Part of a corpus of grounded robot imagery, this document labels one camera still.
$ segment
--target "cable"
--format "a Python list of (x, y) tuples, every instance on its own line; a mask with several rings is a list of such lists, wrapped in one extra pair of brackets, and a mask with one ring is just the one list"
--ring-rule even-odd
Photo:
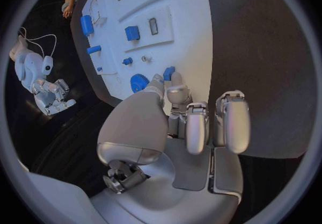
[(56, 44), (57, 44), (57, 37), (56, 37), (56, 35), (54, 35), (54, 34), (47, 34), (47, 35), (44, 35), (44, 36), (41, 36), (41, 37), (38, 37), (38, 38), (35, 38), (35, 39), (27, 39), (27, 30), (26, 30), (26, 28), (24, 28), (24, 27), (21, 27), (21, 28), (25, 30), (25, 35), (23, 35), (23, 33), (22, 33), (21, 31), (19, 31), (19, 32), (23, 35), (23, 37), (24, 37), (27, 41), (29, 41), (30, 43), (36, 44), (37, 46), (39, 46), (39, 47), (40, 47), (41, 52), (42, 52), (42, 57), (43, 57), (43, 58), (45, 58), (45, 54), (44, 54), (44, 52), (43, 52), (42, 47), (41, 47), (38, 43), (36, 43), (36, 42), (32, 42), (32, 40), (39, 40), (39, 39), (44, 38), (44, 37), (47, 37), (47, 36), (54, 36), (54, 37), (55, 37), (55, 44), (54, 44), (53, 51), (52, 51), (52, 53), (51, 53), (51, 55), (50, 55), (51, 57), (53, 56), (54, 51), (55, 51), (55, 48), (56, 48)]

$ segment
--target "blue gear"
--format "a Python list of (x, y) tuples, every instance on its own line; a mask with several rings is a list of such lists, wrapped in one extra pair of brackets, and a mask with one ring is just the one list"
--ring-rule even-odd
[(148, 86), (150, 81), (141, 74), (136, 74), (131, 77), (131, 89), (134, 93), (137, 93), (138, 91), (142, 91), (145, 89), (145, 87)]

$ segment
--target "white cable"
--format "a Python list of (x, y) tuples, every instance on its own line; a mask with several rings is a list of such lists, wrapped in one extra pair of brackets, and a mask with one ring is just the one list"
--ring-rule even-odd
[(25, 35), (23, 35), (23, 33), (20, 31), (20, 33), (24, 36), (24, 38), (25, 38), (27, 41), (29, 41), (29, 42), (31, 42), (31, 43), (33, 43), (33, 44), (36, 44), (36, 45), (38, 45), (38, 46), (40, 47), (40, 49), (41, 49), (41, 51), (42, 51), (42, 57), (43, 57), (43, 58), (45, 58), (45, 54), (44, 54), (44, 52), (43, 52), (42, 47), (41, 47), (38, 43), (36, 43), (36, 42), (32, 42), (32, 40), (39, 40), (39, 39), (44, 38), (44, 37), (47, 37), (47, 36), (54, 36), (54, 37), (55, 37), (55, 44), (54, 44), (53, 51), (52, 51), (52, 53), (51, 53), (51, 55), (50, 55), (51, 57), (53, 56), (54, 51), (55, 51), (55, 48), (56, 48), (56, 43), (57, 43), (57, 37), (56, 37), (56, 35), (54, 35), (54, 34), (47, 34), (47, 35), (44, 35), (44, 36), (41, 36), (41, 37), (38, 37), (38, 38), (35, 38), (35, 39), (27, 39), (27, 30), (26, 30), (26, 28), (24, 28), (24, 27), (21, 27), (21, 28), (25, 30)]

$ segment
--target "person's hand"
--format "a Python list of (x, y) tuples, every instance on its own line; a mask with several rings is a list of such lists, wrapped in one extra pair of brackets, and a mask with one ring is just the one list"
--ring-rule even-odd
[(65, 11), (64, 11), (64, 13), (63, 13), (63, 17), (65, 17), (65, 18), (71, 17), (72, 10), (73, 10), (73, 7), (72, 6), (70, 6), (70, 5), (67, 6), (66, 9), (65, 9)]

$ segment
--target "black floor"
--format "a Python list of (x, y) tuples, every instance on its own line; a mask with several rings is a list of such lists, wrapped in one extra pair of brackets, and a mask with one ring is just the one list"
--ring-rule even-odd
[[(54, 70), (49, 78), (63, 78), (70, 85), (72, 108), (51, 118), (36, 107), (33, 96), (18, 81), (11, 61), (6, 84), (10, 132), (21, 161), (32, 172), (81, 187), (88, 196), (100, 192), (104, 166), (96, 155), (100, 126), (113, 109), (94, 94), (82, 70), (70, 33), (69, 21), (61, 16), (63, 0), (39, 0), (24, 23), (28, 37), (57, 35)], [(41, 40), (48, 54), (53, 40)], [(30, 49), (39, 52), (37, 47)], [(240, 156), (244, 195), (232, 223), (243, 223), (263, 209), (283, 189), (300, 159), (271, 160)]]

